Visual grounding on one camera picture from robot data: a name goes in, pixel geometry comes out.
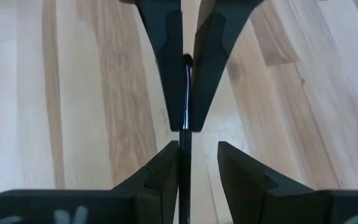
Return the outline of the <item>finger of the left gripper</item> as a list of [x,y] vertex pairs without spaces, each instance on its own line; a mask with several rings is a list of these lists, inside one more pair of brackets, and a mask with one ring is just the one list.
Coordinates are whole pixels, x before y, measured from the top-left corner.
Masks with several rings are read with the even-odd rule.
[[155,54],[170,129],[183,125],[184,63],[180,0],[136,0]]
[[192,70],[191,130],[201,131],[234,45],[263,0],[203,0]]

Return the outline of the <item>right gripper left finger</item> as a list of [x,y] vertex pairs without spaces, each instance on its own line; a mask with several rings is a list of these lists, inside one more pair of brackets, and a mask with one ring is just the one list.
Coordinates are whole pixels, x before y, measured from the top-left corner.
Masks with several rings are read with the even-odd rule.
[[170,141],[112,190],[123,199],[113,223],[173,223],[178,191],[178,141]]

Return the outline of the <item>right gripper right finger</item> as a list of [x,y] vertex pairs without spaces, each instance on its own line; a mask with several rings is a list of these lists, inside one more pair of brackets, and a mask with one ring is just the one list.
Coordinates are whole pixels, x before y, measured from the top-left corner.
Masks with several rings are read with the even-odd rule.
[[218,142],[218,166],[234,223],[260,223],[270,194],[280,197],[314,191],[225,141]]

